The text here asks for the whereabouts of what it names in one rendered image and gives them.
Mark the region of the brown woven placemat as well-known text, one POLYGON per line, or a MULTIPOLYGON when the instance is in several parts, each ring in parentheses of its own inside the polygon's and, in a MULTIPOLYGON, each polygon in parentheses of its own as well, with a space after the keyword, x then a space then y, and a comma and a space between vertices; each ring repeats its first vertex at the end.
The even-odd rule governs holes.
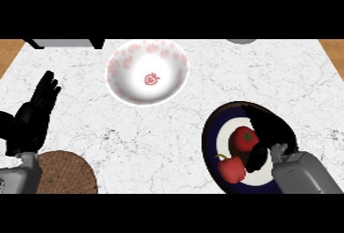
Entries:
POLYGON ((96 194, 97 180, 84 158, 68 151, 38 155, 41 178, 38 194, 96 194))

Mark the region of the red bell pepper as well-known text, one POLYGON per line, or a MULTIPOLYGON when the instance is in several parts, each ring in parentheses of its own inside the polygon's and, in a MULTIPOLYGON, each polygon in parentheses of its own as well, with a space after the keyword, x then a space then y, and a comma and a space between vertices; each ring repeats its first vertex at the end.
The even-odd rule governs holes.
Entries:
POLYGON ((247 176, 245 165, 239 156, 226 157, 217 154, 217 170, 221 178, 230 184, 239 183, 247 176))

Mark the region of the grey round object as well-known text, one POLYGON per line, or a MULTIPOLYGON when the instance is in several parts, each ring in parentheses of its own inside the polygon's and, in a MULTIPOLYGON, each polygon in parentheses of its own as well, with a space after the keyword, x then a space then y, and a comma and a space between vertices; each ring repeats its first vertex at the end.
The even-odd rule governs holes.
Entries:
POLYGON ((257 39, 226 39, 226 40, 238 45, 247 45, 252 43, 257 39))

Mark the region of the white bowl with red hearts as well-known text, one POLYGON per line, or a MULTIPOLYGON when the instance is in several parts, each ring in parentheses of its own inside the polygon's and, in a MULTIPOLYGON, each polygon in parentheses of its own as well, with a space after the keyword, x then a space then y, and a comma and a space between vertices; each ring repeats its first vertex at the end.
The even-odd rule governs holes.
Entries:
POLYGON ((170 39, 133 39, 112 52, 105 83, 114 97, 128 106, 168 102, 189 78, 187 53, 170 39))

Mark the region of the grey and black appliance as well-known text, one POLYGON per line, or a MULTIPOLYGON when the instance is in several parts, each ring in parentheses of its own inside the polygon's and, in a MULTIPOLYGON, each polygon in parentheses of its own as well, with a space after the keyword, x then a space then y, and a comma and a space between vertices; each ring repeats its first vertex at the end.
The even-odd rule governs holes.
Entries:
POLYGON ((25 42, 35 49, 46 47, 93 47, 100 49, 103 47, 103 39, 25 39, 25 42))

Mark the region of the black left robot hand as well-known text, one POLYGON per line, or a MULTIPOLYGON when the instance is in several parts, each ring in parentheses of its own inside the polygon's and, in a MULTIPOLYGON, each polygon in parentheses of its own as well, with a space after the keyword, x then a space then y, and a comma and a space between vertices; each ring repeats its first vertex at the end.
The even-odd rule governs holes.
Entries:
POLYGON ((59 92, 53 71, 47 71, 37 83, 31 100, 22 104, 16 115, 0 111, 0 139, 6 140, 7 157, 41 149, 59 92))

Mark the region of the dark blue and white plate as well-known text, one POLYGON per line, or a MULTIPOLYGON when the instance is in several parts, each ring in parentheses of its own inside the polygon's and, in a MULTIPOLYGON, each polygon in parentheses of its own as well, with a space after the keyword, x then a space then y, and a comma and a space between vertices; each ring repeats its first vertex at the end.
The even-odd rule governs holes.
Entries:
POLYGON ((282 191, 272 177, 272 158, 267 158, 261 169, 248 173, 239 183, 230 184, 220 176, 217 169, 220 159, 216 158, 216 155, 223 154, 230 157, 238 152, 230 143, 235 129, 238 127, 254 129, 242 106, 252 106, 272 114, 267 108, 245 101, 233 101, 214 110, 202 128, 202 158, 207 169, 218 187, 227 194, 280 194, 282 191))

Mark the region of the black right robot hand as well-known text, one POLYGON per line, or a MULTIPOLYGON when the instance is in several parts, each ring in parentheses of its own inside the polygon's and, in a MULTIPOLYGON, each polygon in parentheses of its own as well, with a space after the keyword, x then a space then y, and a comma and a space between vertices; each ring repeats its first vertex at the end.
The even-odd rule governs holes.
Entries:
POLYGON ((282 152, 282 156, 286 156, 297 150, 297 139, 292 128, 276 114, 264 112, 252 105, 242 108, 258 137, 258 143, 252 147, 247 160, 247 172, 252 173, 261 169, 267 160, 267 151, 273 146, 286 145, 282 152))

